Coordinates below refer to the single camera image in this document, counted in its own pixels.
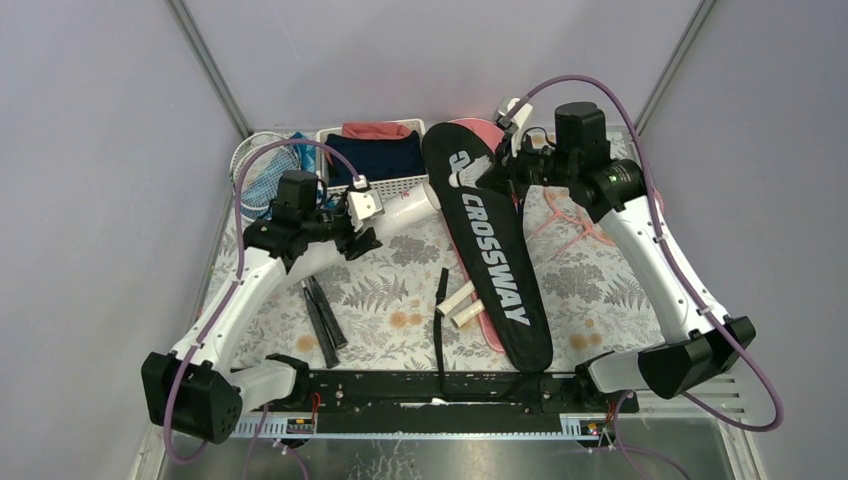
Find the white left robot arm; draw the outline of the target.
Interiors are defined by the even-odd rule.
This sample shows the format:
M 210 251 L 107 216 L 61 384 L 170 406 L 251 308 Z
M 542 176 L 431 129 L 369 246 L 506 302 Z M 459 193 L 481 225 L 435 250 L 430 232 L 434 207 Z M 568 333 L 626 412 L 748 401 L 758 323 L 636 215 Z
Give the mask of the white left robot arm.
M 276 354 L 233 370 L 237 347 L 268 296 L 337 263 L 381 247 L 401 230 L 439 213 L 427 184 L 384 202 L 357 183 L 327 213 L 309 202 L 285 221 L 256 220 L 244 231 L 235 269 L 213 305 L 167 354 L 141 367 L 150 421 L 207 443 L 228 439 L 240 417 L 277 402 L 288 411 L 310 398 L 308 365 Z

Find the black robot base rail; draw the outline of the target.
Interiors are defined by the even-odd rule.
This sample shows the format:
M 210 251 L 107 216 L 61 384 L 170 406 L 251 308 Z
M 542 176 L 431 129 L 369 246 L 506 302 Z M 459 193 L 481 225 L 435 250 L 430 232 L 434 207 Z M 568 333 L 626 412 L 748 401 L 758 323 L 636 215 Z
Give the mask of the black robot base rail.
M 634 395 L 594 393 L 572 373 L 315 370 L 269 410 L 315 422 L 324 436 L 531 436 L 568 434 L 568 420 L 586 433 L 639 404 Z

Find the black Crossway racket bag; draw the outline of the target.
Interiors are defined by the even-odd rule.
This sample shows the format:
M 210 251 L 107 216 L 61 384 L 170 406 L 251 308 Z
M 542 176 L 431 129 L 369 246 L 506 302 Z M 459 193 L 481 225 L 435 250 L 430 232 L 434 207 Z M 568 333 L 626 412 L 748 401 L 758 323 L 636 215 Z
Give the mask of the black Crossway racket bag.
M 450 236 L 506 356 L 522 373 L 546 370 L 553 360 L 552 339 L 523 218 L 506 193 L 479 182 L 450 183 L 494 153 L 472 130 L 452 122 L 433 125 L 421 151 Z

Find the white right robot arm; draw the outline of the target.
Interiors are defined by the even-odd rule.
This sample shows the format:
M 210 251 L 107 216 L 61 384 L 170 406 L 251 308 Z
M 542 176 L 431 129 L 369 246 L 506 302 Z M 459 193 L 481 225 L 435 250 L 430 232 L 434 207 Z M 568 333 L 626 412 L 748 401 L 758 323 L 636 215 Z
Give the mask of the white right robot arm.
M 519 192 L 531 185 L 567 189 L 627 261 L 663 337 L 641 351 L 578 365 L 577 405 L 597 412 L 624 390 L 671 399 L 727 372 L 756 336 L 751 320 L 731 316 L 710 296 L 667 228 L 643 169 L 612 156 L 604 112 L 593 102 L 572 102 L 557 107 L 554 119 L 555 143 L 535 147 L 523 142 L 521 123 L 499 116 L 493 174 Z

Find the white shuttlecock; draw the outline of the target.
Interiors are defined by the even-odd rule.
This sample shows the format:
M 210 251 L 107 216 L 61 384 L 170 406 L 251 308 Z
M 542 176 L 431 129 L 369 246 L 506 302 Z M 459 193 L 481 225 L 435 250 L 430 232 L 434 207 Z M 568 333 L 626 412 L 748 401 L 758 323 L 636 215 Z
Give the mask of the white shuttlecock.
M 448 183 L 452 188 L 468 187 L 479 189 L 481 179 L 490 170 L 490 166 L 469 166 L 458 172 L 452 173 Z

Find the white shuttlecock tube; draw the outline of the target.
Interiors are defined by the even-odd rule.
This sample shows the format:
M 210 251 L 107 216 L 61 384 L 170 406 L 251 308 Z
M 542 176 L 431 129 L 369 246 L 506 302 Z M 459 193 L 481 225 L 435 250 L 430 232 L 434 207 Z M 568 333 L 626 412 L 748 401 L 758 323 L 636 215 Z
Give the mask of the white shuttlecock tube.
M 421 183 L 394 197 L 382 200 L 382 210 L 364 221 L 378 240 L 401 234 L 419 222 L 441 212 L 441 204 L 432 187 Z

